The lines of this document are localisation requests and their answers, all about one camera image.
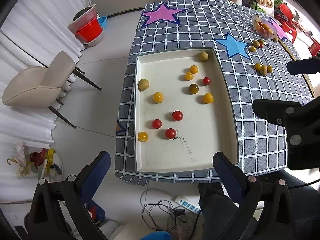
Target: blue cloth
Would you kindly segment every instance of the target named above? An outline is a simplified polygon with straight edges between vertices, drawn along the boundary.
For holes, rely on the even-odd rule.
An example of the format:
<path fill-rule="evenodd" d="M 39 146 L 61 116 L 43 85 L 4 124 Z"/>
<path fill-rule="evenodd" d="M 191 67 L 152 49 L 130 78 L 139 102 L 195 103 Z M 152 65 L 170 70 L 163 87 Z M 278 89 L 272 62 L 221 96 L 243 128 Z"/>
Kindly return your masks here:
<path fill-rule="evenodd" d="M 171 240 L 171 236 L 166 231 L 157 231 L 157 232 L 146 235 L 140 240 Z"/>

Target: glass bowl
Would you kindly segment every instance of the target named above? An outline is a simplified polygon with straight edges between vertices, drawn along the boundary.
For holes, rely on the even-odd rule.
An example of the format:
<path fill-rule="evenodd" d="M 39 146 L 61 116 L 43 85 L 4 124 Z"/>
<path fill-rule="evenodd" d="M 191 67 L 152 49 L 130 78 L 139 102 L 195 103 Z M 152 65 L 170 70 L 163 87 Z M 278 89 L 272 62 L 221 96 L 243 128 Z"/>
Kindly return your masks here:
<path fill-rule="evenodd" d="M 259 25 L 258 22 L 262 22 L 262 24 L 266 24 L 269 28 L 269 30 L 263 28 L 261 25 Z M 263 20 L 259 15 L 255 15 L 252 17 L 252 25 L 255 31 L 262 36 L 265 39 L 273 39 L 277 36 L 277 29 L 267 20 Z"/>

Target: power strip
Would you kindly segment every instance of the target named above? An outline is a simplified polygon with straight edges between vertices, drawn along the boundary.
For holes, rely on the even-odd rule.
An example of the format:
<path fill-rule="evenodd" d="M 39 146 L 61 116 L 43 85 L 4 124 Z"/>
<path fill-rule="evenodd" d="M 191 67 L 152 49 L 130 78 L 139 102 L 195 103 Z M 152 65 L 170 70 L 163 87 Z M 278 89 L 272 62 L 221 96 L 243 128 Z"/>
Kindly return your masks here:
<path fill-rule="evenodd" d="M 192 211 L 193 213 L 198 214 L 201 211 L 198 205 L 191 203 L 190 201 L 184 199 L 181 196 L 177 196 L 174 201 L 179 205 L 183 206 L 184 208 Z"/>

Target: red stool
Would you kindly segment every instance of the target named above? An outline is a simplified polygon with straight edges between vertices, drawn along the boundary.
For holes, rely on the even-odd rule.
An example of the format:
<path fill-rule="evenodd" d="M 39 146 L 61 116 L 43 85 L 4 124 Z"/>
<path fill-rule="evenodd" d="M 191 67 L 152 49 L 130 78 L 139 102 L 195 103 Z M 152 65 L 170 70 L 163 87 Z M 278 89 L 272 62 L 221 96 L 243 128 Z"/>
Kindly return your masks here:
<path fill-rule="evenodd" d="M 286 6 L 284 3 L 281 3 L 279 5 L 280 11 L 288 18 L 288 21 L 284 20 L 283 18 L 277 19 L 281 24 L 281 28 L 284 30 L 286 33 L 290 33 L 292 35 L 292 43 L 294 43 L 296 37 L 297 37 L 297 29 L 292 25 L 292 19 L 293 19 L 293 14 L 292 11 L 288 6 Z"/>

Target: pink star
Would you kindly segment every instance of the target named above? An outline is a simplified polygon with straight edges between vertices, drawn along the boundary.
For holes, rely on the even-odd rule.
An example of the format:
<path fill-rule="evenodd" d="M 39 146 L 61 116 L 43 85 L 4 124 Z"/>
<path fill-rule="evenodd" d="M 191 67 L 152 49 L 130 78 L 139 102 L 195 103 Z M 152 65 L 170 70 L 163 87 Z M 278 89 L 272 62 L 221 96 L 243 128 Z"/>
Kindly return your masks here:
<path fill-rule="evenodd" d="M 275 22 L 275 20 L 272 19 L 271 17 L 270 17 L 270 20 L 272 25 L 276 28 L 279 38 L 281 40 L 283 40 L 284 38 L 289 39 L 287 34 L 285 34 L 284 30 Z"/>
<path fill-rule="evenodd" d="M 142 13 L 143 16 L 148 17 L 148 20 L 146 20 L 141 28 L 154 23 L 158 20 L 163 20 L 171 23 L 175 23 L 177 25 L 180 25 L 180 22 L 178 21 L 176 14 L 183 12 L 187 10 L 185 9 L 170 9 L 166 4 L 162 3 L 158 6 L 158 8 L 151 12 L 144 12 Z"/>

